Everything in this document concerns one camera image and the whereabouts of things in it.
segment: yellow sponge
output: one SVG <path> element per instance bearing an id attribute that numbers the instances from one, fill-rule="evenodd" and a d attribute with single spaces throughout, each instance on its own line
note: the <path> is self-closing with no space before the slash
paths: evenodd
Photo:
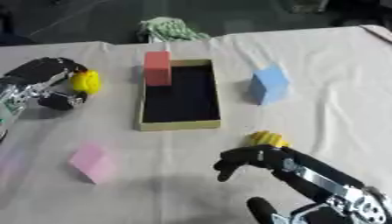
<path id="1" fill-rule="evenodd" d="M 249 137 L 250 145 L 270 144 L 277 148 L 290 147 L 290 144 L 283 140 L 282 136 L 275 133 L 270 133 L 267 130 L 258 131 Z"/>
<path id="2" fill-rule="evenodd" d="M 88 70 L 85 73 L 77 73 L 71 78 L 73 90 L 83 91 L 93 95 L 101 90 L 101 79 L 99 74 L 94 70 Z"/>

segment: foam block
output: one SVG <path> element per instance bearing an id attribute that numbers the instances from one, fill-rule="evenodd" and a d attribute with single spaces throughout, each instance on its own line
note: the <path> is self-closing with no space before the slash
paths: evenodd
<path id="1" fill-rule="evenodd" d="M 109 180 L 115 169 L 114 164 L 104 150 L 94 144 L 86 144 L 80 147 L 69 163 L 95 184 Z"/>
<path id="2" fill-rule="evenodd" d="M 144 58 L 145 84 L 150 87 L 170 86 L 172 67 L 169 52 L 147 52 Z"/>
<path id="3" fill-rule="evenodd" d="M 289 81 L 279 66 L 269 66 L 254 72 L 249 91 L 258 105 L 267 105 L 283 99 Z"/>

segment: dark background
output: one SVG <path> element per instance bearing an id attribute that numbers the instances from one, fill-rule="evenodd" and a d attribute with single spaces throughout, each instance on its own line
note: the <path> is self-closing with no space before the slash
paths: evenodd
<path id="1" fill-rule="evenodd" d="M 340 15 L 294 14 L 290 0 L 0 0 L 13 12 L 16 34 L 38 43 L 105 41 L 134 43 L 140 21 L 168 16 L 190 27 L 220 36 L 235 32 L 266 32 L 329 27 Z M 337 0 L 352 4 L 353 0 Z"/>

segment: robotic hand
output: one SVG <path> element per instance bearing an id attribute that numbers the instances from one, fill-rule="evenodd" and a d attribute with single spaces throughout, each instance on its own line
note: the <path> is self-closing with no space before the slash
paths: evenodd
<path id="1" fill-rule="evenodd" d="M 55 91 L 70 79 L 73 88 Z M 0 78 L 0 138 L 25 110 L 31 98 L 50 109 L 69 110 L 86 101 L 88 94 L 100 89 L 98 73 L 70 59 L 32 60 Z"/>
<path id="2" fill-rule="evenodd" d="M 274 177 L 315 202 L 286 218 L 267 200 L 252 198 L 248 208 L 260 224 L 392 223 L 392 204 L 385 194 L 287 146 L 261 144 L 228 150 L 220 154 L 214 169 L 223 182 L 243 165 L 271 171 Z"/>

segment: crumpled fabric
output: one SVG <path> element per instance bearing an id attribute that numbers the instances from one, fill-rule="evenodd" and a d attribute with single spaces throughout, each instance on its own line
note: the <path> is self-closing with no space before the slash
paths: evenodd
<path id="1" fill-rule="evenodd" d="M 148 36 L 150 43 L 210 38 L 208 34 L 189 28 L 182 19 L 172 17 L 156 17 L 141 22 L 137 36 L 140 41 Z"/>

